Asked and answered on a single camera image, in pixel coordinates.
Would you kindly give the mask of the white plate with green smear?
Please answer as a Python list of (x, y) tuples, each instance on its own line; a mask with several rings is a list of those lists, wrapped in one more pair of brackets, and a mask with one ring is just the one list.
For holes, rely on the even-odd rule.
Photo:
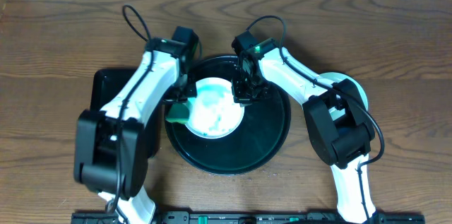
[(196, 82), (197, 96), (189, 98), (186, 128), (196, 136), (219, 139), (231, 134), (241, 124), (245, 110), (234, 101), (232, 83), (218, 77)]

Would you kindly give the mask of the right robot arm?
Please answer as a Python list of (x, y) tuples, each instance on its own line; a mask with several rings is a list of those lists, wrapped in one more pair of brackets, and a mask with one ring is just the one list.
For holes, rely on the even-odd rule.
[(234, 101), (251, 104), (268, 99), (271, 86), (294, 98), (302, 106), (314, 151), (333, 172), (338, 213), (349, 223), (370, 223), (376, 207), (366, 166), (376, 122), (359, 83), (341, 73), (317, 74), (274, 39), (235, 39), (232, 49), (238, 56)]

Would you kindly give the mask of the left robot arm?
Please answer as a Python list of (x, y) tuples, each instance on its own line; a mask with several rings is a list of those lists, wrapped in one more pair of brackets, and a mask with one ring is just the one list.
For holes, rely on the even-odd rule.
[(186, 85), (197, 45), (196, 38), (150, 39), (119, 93), (78, 118), (73, 178), (106, 200), (106, 212), (122, 223), (154, 219), (155, 203), (143, 187), (151, 139), (145, 128), (165, 93)]

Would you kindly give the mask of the mint green plate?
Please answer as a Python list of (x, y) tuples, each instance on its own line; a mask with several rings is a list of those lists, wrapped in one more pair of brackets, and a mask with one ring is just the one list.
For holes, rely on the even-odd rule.
[[(367, 95), (366, 95), (363, 87), (355, 79), (353, 79), (352, 77), (350, 77), (346, 74), (339, 73), (339, 72), (325, 72), (325, 73), (321, 73), (321, 76), (324, 78), (330, 79), (336, 83), (339, 83), (344, 79), (348, 79), (348, 80), (352, 81), (357, 86), (359, 95), (364, 103), (366, 111), (369, 110), (369, 103), (368, 103)], [(336, 121), (337, 119), (339, 119), (343, 115), (345, 115), (345, 110), (337, 110), (336, 108), (330, 108), (329, 112), (330, 112), (330, 115), (331, 115), (333, 121)]]

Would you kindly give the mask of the green sponge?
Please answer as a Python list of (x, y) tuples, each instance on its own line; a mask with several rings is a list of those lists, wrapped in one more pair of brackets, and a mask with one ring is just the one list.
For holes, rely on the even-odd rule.
[(169, 123), (187, 124), (190, 119), (191, 104), (189, 102), (174, 103), (166, 112), (165, 121)]

